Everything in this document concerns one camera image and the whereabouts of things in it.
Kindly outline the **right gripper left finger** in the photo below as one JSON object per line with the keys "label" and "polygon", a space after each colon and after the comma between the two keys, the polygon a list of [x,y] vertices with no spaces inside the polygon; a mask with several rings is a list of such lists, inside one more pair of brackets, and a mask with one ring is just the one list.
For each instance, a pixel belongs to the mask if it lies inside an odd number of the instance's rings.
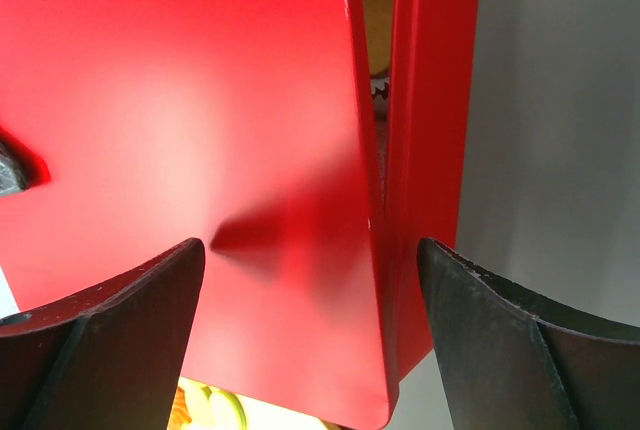
{"label": "right gripper left finger", "polygon": [[166,428],[204,269],[204,245],[191,238],[2,318],[2,428]]}

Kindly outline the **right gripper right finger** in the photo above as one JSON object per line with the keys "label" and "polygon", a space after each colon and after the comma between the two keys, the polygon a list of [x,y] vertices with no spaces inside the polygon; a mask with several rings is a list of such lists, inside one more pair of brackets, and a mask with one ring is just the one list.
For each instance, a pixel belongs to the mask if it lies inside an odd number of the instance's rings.
{"label": "right gripper right finger", "polygon": [[639,330],[420,241],[424,305],[456,429],[636,429]]}

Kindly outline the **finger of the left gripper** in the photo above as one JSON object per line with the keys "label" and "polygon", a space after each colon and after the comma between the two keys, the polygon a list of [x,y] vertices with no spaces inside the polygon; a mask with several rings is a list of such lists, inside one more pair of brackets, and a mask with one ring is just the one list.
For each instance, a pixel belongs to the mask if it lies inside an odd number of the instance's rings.
{"label": "finger of the left gripper", "polygon": [[24,193],[48,184],[45,160],[5,128],[1,128],[1,196]]}

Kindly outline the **red lid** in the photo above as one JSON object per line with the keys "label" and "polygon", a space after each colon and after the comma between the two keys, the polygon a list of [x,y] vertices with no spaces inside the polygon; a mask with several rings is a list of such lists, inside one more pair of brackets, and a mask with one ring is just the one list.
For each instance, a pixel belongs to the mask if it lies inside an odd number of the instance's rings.
{"label": "red lid", "polygon": [[183,374],[354,429],[398,395],[362,0],[1,0],[22,310],[188,239]]}

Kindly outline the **tan round cookie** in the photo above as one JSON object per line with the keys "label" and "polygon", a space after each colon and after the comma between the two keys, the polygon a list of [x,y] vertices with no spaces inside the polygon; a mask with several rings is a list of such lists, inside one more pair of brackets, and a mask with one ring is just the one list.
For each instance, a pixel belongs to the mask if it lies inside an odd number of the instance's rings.
{"label": "tan round cookie", "polygon": [[385,73],[391,61],[394,0],[362,0],[369,73]]}

